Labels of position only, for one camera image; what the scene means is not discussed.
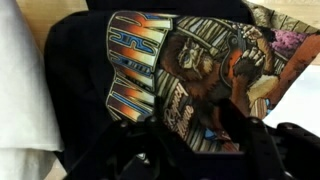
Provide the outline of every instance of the printed design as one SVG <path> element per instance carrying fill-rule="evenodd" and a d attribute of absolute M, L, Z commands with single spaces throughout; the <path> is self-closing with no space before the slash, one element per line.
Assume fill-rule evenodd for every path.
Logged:
<path fill-rule="evenodd" d="M 117 12 L 107 33 L 117 120 L 154 110 L 194 151 L 238 151 L 219 119 L 229 98 L 263 119 L 320 51 L 320 37 L 226 20 Z"/>

